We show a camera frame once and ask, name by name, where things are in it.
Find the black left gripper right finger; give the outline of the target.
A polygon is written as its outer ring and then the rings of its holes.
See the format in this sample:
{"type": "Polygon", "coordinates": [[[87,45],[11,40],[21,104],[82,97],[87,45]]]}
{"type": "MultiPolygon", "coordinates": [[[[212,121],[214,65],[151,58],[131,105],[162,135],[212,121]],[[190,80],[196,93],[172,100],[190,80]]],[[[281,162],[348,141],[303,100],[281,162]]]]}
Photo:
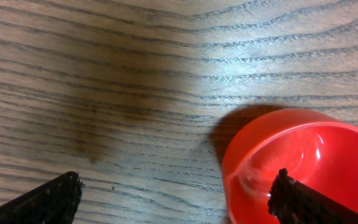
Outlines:
{"type": "Polygon", "coordinates": [[[280,169],[269,191],[268,212],[280,224],[358,224],[358,213],[280,169]]]}

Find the red scoop blue handle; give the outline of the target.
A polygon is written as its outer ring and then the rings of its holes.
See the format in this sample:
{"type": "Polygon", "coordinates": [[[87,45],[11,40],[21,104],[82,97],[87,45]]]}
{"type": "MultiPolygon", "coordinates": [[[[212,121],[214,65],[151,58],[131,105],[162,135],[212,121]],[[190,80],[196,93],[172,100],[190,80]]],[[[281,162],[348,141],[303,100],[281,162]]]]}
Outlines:
{"type": "Polygon", "coordinates": [[[229,143],[222,172],[233,223],[276,223],[268,212],[280,169],[358,213],[358,127],[326,114],[284,109],[246,124],[229,143]]]}

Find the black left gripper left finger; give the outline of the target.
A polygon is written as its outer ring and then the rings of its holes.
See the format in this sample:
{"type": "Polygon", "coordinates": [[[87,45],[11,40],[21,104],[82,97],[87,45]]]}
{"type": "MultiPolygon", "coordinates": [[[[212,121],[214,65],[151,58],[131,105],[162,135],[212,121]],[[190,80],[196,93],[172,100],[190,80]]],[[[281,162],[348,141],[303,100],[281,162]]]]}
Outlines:
{"type": "Polygon", "coordinates": [[[72,224],[82,196],[78,173],[69,171],[0,206],[0,224],[72,224]]]}

